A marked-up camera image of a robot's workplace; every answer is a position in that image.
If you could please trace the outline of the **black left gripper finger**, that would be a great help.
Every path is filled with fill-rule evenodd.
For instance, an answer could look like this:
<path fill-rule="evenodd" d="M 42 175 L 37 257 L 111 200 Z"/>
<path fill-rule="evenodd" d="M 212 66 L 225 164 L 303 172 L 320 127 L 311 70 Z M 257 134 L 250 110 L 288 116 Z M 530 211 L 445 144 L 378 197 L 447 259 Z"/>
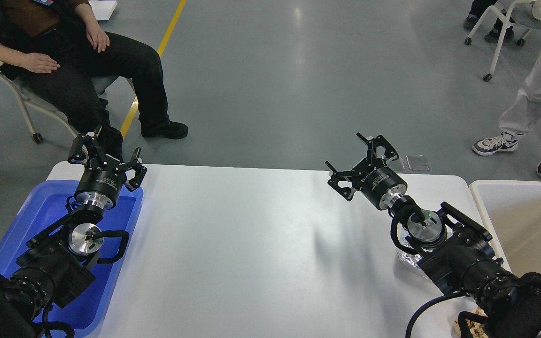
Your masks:
<path fill-rule="evenodd" d="M 122 162 L 119 164 L 119 178 L 126 190 L 134 191 L 138 189 L 147 173 L 147 167 L 144 167 L 140 158 L 141 147 L 135 148 L 129 162 Z M 128 171 L 134 171 L 132 178 L 127 177 Z"/>
<path fill-rule="evenodd" d="M 75 137 L 67 162 L 82 165 L 85 169 L 105 169 L 108 166 L 107 154 L 103 152 L 98 138 L 99 134 L 96 132 Z"/>

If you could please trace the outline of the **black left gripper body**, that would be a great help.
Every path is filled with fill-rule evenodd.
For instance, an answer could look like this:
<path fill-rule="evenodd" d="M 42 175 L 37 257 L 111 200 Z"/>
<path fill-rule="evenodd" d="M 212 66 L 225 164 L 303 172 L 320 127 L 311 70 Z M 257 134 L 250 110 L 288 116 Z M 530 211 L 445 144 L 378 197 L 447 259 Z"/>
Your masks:
<path fill-rule="evenodd" d="M 86 169 L 75 191 L 75 200 L 81 205 L 92 205 L 102 210 L 112 209 L 117 204 L 126 179 L 124 173 Z"/>

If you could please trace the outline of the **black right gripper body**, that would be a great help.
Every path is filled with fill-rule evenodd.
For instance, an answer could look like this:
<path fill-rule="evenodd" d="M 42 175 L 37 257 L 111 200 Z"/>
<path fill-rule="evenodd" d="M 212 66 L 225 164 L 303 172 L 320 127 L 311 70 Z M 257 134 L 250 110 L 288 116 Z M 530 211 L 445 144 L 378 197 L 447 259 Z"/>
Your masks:
<path fill-rule="evenodd" d="M 388 166 L 373 166 L 364 159 L 356 165 L 356 172 L 356 190 L 378 210 L 391 208 L 407 191 L 408 184 Z"/>

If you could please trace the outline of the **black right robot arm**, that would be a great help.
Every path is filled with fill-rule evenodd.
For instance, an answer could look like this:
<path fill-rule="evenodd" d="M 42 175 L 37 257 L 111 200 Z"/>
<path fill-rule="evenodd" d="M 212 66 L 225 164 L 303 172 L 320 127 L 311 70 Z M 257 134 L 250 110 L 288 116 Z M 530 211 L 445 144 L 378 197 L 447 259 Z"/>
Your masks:
<path fill-rule="evenodd" d="M 471 297 L 483 314 L 460 312 L 460 336 L 472 337 L 471 323 L 481 324 L 488 338 L 536 338 L 541 333 L 541 274 L 517 277 L 503 268 L 490 246 L 492 235 L 447 202 L 439 210 L 421 209 L 406 194 L 407 183 L 388 162 L 399 154 L 382 136 L 368 139 L 357 133 L 367 154 L 350 171 L 332 168 L 329 186 L 346 200 L 360 191 L 378 210 L 391 216 L 393 244 L 409 255 L 419 255 L 419 269 L 442 292 L 411 317 L 410 338 L 417 319 L 428 308 L 459 297 Z"/>

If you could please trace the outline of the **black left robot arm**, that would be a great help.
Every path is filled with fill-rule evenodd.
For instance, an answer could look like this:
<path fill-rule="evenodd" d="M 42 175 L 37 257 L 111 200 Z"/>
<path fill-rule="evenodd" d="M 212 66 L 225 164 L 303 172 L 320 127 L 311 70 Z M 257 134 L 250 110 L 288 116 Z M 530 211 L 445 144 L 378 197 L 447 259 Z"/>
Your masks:
<path fill-rule="evenodd" d="M 96 280 L 92 268 L 123 258 L 130 235 L 126 230 L 101 230 L 106 210 L 116 207 L 122 187 L 137 190 L 147 173 L 141 148 L 123 162 L 103 152 L 99 131 L 75 137 L 69 163 L 85 167 L 67 214 L 26 242 L 28 249 L 10 277 L 0 275 L 0 338 L 49 338 L 75 329 L 48 318 L 53 305 L 69 305 Z"/>

